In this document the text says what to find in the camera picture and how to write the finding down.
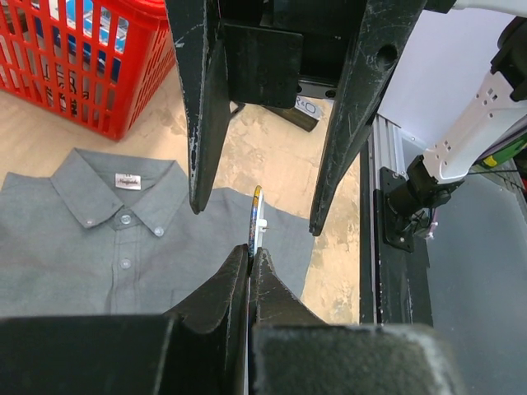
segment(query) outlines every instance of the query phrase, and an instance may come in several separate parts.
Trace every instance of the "shirt placket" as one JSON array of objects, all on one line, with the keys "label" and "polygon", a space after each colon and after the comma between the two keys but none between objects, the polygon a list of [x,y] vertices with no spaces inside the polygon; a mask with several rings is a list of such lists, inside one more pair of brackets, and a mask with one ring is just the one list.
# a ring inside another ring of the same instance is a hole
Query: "shirt placket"
[{"label": "shirt placket", "polygon": [[121,211],[115,218],[114,276],[111,300],[112,314],[134,314],[138,311],[137,282],[140,271],[141,225],[130,211]]}]

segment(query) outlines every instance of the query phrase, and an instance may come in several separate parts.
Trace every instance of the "shirt collar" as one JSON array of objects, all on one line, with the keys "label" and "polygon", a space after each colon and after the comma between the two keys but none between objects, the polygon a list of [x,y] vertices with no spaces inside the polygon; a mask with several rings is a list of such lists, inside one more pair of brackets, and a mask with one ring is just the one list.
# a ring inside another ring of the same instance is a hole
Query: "shirt collar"
[{"label": "shirt collar", "polygon": [[51,177],[51,182],[69,211],[87,229],[107,221],[124,205],[97,174],[96,169],[101,167],[106,171],[126,170],[132,174],[145,171],[161,174],[165,170],[157,183],[130,207],[155,235],[160,235],[157,228],[166,229],[187,196],[187,188],[182,188],[182,185],[186,187],[187,177],[173,160],[117,156],[76,149]]}]

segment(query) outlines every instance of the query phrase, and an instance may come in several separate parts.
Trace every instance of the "shirt label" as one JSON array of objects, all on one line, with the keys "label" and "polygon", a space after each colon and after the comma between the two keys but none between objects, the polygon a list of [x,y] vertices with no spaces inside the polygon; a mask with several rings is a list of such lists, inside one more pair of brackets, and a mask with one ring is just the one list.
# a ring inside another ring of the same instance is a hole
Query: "shirt label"
[{"label": "shirt label", "polygon": [[141,176],[115,173],[115,187],[120,189],[141,190]]}]

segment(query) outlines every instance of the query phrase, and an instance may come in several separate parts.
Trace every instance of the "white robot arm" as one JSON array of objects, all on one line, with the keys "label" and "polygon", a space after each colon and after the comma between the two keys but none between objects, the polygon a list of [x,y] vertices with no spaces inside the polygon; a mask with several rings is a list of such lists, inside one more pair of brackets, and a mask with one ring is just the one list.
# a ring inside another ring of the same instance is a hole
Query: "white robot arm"
[{"label": "white robot arm", "polygon": [[[527,8],[527,1],[519,4]],[[408,181],[386,195],[386,206],[402,219],[402,229],[416,211],[448,202],[485,150],[527,117],[527,19],[516,17],[498,47],[466,110],[443,138],[414,159]]]}]

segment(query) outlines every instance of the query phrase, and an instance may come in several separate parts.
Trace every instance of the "red plastic basket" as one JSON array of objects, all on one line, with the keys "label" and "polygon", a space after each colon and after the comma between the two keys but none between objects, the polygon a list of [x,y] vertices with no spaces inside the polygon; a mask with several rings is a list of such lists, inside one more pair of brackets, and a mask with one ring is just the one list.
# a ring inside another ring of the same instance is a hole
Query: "red plastic basket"
[{"label": "red plastic basket", "polygon": [[1,0],[0,88],[119,140],[175,65],[165,2],[86,1]]}]

